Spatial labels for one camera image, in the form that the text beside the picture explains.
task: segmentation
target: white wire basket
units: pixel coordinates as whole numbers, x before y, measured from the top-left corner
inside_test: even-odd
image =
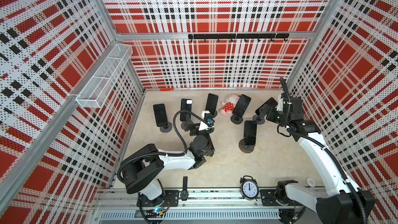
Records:
[[[102,108],[132,55],[127,44],[117,44],[77,97],[82,107]]]

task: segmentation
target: clock face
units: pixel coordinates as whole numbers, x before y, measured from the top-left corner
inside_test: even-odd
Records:
[[[181,191],[180,197],[181,199],[188,199],[188,191],[185,190]]]
[[[250,198],[256,197],[258,194],[257,186],[251,181],[246,181],[243,183],[242,191],[245,194],[245,196]]]

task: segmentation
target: pink stuffed toy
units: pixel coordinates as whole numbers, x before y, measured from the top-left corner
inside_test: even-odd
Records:
[[[236,103],[239,100],[239,96],[232,94],[229,95],[225,102],[221,102],[221,105],[223,106],[223,108],[219,111],[222,115],[224,116],[232,116],[232,111],[234,110]]]

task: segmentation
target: smartphone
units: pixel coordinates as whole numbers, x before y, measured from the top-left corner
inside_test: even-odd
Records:
[[[192,111],[192,100],[191,99],[181,99],[181,110]],[[186,112],[180,113],[180,120],[187,121],[187,115],[189,117],[191,117],[191,115]]]
[[[264,104],[262,104],[261,107],[259,107],[256,110],[256,114],[257,114],[258,117],[264,118],[267,115],[266,106],[276,107],[277,105],[278,105],[278,102],[276,102],[276,100],[271,97]]]
[[[169,121],[167,120],[164,104],[153,105],[153,112],[155,113],[156,125],[158,127],[167,126]]]
[[[214,115],[216,113],[217,101],[218,95],[209,93],[209,95],[207,96],[205,111],[209,111],[211,115]]]
[[[239,100],[236,103],[236,107],[232,111],[232,114],[238,116],[239,118],[242,118],[243,114],[246,112],[247,107],[249,106],[250,101],[251,101],[250,97],[242,94],[239,97]]]
[[[253,146],[256,144],[257,122],[245,121],[245,129],[243,131],[243,145]]]

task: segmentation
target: wristwatch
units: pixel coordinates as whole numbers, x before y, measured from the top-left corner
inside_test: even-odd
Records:
[[[188,186],[188,177],[183,177],[183,179],[182,179],[182,191],[180,193],[180,197],[181,197],[182,201],[188,200],[187,186]]]

